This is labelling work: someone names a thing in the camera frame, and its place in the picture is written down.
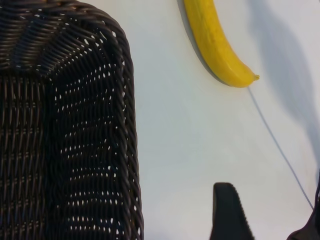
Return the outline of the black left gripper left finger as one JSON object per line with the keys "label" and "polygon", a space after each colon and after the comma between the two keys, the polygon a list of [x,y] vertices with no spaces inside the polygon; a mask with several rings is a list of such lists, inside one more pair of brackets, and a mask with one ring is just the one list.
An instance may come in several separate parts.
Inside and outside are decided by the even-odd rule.
{"label": "black left gripper left finger", "polygon": [[239,194],[228,182],[213,185],[211,240],[253,240]]}

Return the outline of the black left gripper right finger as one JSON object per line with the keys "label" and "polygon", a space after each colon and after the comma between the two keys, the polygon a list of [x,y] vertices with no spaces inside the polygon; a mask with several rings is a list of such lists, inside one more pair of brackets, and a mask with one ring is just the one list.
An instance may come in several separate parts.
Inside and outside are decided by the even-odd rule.
{"label": "black left gripper right finger", "polygon": [[320,240],[320,180],[315,192],[313,211],[305,224],[299,230],[292,232],[288,240]]}

